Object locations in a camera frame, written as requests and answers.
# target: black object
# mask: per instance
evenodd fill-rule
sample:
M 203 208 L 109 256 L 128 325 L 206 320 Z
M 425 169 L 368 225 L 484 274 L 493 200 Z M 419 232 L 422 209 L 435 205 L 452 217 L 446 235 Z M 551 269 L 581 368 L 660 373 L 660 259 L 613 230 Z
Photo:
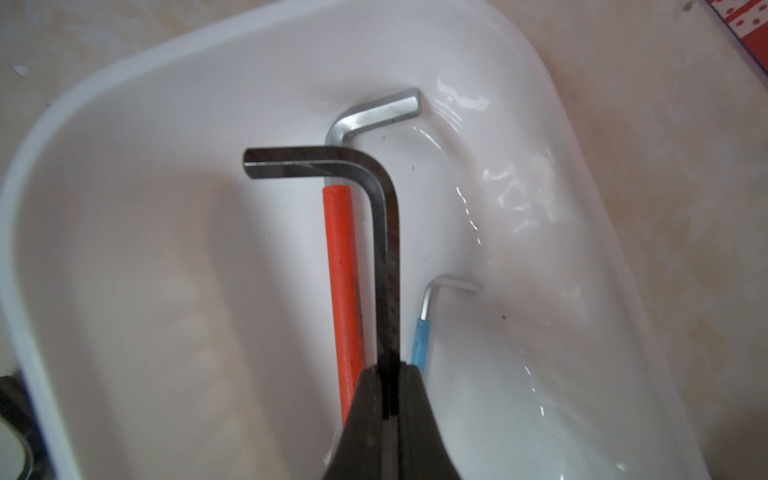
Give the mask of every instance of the black object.
M 18 480 L 51 478 L 53 471 L 45 443 L 35 421 L 29 395 L 18 374 L 0 377 L 0 417 L 16 431 L 16 438 L 24 449 L 24 467 Z
M 339 448 L 323 480 L 460 480 L 442 444 L 419 369 L 401 362 L 398 384 L 399 414 L 383 420 L 378 369 L 360 373 Z M 397 452 L 383 448 L 387 429 L 397 435 Z
M 352 148 L 275 147 L 246 150 L 243 169 L 253 179 L 346 178 L 371 202 L 378 362 L 360 373 L 341 443 L 323 480 L 459 480 L 421 373 L 400 361 L 399 212 L 384 167 Z

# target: marble surface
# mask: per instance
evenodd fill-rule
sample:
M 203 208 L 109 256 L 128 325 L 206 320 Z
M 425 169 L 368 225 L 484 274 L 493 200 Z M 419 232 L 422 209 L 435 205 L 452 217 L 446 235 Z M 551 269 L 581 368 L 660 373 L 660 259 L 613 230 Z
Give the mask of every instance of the marble surface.
M 0 4 L 0 168 L 97 68 L 258 0 Z M 706 2 L 492 0 L 544 59 L 715 478 L 768 461 L 768 91 Z M 14 368 L 0 333 L 0 369 Z

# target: white plastic tray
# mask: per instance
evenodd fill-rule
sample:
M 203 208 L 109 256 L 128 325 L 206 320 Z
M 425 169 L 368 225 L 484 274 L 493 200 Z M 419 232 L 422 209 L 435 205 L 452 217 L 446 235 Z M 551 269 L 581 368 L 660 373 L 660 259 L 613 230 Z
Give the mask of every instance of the white plastic tray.
M 476 0 L 281 2 L 51 106 L 5 179 L 0 294 L 59 478 L 322 475 L 322 181 L 255 182 L 241 156 L 412 86 L 425 113 L 355 146 L 399 195 L 403 351 L 431 278 L 485 284 L 441 292 L 426 373 L 459 472 L 707 478 L 551 80 Z

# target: red handle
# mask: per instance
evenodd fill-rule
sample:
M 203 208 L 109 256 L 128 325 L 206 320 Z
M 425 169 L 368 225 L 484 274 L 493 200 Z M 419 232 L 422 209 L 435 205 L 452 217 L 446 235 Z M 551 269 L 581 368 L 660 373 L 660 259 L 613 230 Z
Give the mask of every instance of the red handle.
M 346 416 L 355 396 L 357 377 L 364 362 L 362 317 L 358 308 L 359 287 L 352 189 L 346 185 L 323 188 L 323 207 L 326 215 L 341 416 L 342 421 L 346 423 Z

